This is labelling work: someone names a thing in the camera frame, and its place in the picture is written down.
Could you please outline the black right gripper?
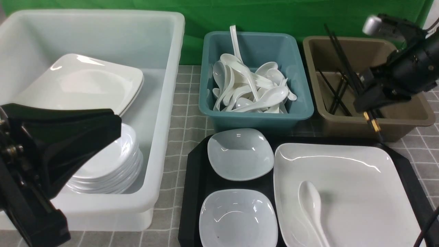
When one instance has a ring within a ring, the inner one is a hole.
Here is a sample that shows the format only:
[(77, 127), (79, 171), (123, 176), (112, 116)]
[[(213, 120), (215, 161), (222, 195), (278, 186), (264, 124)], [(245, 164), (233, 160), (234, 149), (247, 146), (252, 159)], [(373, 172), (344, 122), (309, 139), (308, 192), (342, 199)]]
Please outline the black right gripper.
[(438, 38), (425, 38), (400, 52), (392, 52), (385, 63), (371, 67), (374, 83), (356, 97), (355, 110), (361, 113), (406, 103), (412, 94), (435, 88), (438, 50)]

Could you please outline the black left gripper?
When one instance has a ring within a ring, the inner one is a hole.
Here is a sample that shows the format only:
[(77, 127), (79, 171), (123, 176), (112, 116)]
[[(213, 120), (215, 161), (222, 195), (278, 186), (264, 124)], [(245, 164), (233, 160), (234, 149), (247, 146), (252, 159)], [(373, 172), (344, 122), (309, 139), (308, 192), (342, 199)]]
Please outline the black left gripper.
[(1, 106), (1, 210), (29, 247), (72, 239), (67, 219), (48, 198), (121, 131), (121, 117), (109, 108)]

